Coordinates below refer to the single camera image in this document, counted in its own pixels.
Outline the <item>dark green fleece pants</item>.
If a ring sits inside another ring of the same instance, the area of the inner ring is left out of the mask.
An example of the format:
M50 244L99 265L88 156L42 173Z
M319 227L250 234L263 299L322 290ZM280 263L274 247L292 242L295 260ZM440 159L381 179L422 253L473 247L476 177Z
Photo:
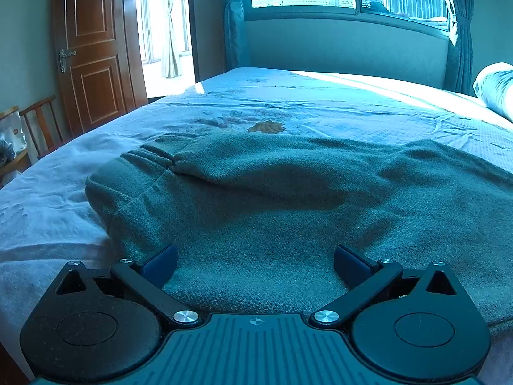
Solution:
M177 247L164 291L196 309L310 315L345 290L344 245L408 269L446 261L491 330L512 327L512 175L438 142L165 135L85 194L123 257Z

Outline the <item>light blue embroidered bed sheet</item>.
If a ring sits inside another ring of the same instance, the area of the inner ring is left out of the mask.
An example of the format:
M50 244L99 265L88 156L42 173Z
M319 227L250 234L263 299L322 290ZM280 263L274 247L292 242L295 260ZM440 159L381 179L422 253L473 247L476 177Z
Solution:
M79 136L1 191L1 371L31 372L19 347L29 313L67 261L114 259L84 195L101 164L170 132L247 131L272 121L292 135L404 144L428 138L512 167L512 124L477 98L387 78L239 68Z

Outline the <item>wooden chair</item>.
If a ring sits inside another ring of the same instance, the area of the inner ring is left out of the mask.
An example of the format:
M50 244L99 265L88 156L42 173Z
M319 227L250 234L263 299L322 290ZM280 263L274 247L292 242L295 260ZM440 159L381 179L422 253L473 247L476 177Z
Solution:
M25 123L38 159L42 159L65 144L53 106L55 100L56 96L51 95L20 111L20 118Z

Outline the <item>white plastic bag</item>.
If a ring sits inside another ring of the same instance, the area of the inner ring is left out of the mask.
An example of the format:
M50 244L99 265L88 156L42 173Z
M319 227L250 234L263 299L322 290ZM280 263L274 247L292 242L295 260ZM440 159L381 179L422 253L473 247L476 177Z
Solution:
M1 133L4 134L5 140L12 144L17 154L27 148L23 124L17 110L1 118Z

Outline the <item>teal curtain right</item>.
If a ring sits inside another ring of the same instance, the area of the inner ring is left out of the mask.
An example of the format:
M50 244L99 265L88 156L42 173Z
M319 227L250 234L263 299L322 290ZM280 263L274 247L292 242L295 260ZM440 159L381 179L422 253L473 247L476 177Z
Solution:
M449 9L449 46L444 88L468 95L471 86L473 46L471 20L475 0L446 0Z

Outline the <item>teal curtain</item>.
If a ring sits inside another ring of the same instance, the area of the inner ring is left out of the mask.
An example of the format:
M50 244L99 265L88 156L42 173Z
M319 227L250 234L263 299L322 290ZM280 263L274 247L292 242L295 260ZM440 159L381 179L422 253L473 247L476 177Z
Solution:
M250 66L243 0L223 0L223 35L227 69Z
M471 86L473 46L471 20L475 0L446 0L449 9L449 46L444 88L468 95Z

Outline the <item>folded white blue quilt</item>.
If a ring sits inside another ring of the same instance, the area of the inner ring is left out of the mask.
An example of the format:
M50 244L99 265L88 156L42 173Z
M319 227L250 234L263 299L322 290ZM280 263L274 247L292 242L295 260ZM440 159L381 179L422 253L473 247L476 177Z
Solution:
M495 63L483 68L473 84L475 95L488 109L512 121L513 66Z

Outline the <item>brown wooden door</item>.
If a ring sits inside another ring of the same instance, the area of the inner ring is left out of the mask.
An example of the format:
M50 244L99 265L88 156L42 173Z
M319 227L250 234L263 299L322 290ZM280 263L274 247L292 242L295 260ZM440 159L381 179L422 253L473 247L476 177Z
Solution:
M81 136L148 102L136 0L53 0L52 26L61 98L72 136ZM75 50L65 74L58 51Z

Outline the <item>hallway window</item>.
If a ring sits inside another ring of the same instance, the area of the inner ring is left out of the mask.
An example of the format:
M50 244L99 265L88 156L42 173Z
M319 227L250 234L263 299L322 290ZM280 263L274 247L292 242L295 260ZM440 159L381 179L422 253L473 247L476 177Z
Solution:
M163 78L183 75L180 61L191 53L189 0L136 0L144 65L159 64Z

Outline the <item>teal curtain left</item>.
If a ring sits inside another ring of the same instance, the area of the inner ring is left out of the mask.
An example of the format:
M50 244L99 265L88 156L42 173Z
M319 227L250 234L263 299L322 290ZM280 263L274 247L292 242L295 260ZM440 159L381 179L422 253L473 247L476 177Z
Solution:
M243 0L223 0L223 35L227 69L250 66Z

